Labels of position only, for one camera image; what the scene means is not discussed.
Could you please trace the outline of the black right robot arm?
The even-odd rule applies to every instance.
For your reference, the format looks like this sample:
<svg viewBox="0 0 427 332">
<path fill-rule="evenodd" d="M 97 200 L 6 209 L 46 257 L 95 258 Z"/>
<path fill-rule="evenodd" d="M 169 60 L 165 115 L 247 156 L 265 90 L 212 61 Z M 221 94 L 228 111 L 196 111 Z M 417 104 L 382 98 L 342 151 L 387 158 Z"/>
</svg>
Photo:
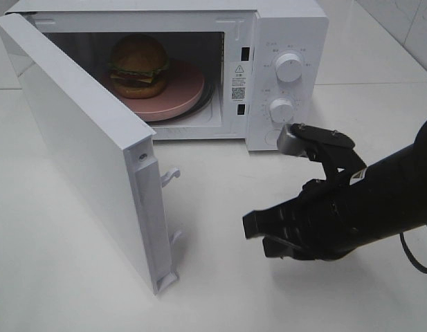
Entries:
<svg viewBox="0 0 427 332">
<path fill-rule="evenodd" d="M 345 134 L 288 124 L 278 138 L 284 154 L 320 163 L 297 197 L 243 218 L 246 238 L 261 237 L 267 257 L 340 259 L 354 249 L 427 225 L 427 121 L 415 141 L 366 165 Z"/>
</svg>

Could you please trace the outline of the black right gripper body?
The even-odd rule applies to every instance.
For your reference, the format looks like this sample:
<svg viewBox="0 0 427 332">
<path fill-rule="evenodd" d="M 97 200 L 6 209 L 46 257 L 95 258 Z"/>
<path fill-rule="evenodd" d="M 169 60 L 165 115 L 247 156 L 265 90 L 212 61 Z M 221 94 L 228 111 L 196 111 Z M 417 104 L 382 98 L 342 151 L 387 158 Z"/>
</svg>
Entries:
<svg viewBox="0 0 427 332">
<path fill-rule="evenodd" d="M 358 228 L 352 224 L 347 190 L 348 178 L 312 179 L 302 187 L 295 207 L 293 238 L 299 260 L 333 261 L 358 247 Z"/>
</svg>

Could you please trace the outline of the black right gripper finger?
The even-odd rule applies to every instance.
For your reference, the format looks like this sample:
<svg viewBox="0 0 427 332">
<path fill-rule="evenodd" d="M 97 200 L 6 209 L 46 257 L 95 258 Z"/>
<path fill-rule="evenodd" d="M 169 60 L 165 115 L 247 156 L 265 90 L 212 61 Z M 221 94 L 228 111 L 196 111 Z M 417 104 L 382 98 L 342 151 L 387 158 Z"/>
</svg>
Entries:
<svg viewBox="0 0 427 332">
<path fill-rule="evenodd" d="M 264 236 L 262 240 L 264 254 L 268 258 L 306 259 L 302 244 L 294 238 L 275 237 L 272 235 Z"/>
<path fill-rule="evenodd" d="M 246 239 L 271 236 L 299 239 L 300 204 L 284 202 L 265 210 L 253 210 L 242 217 Z"/>
</svg>

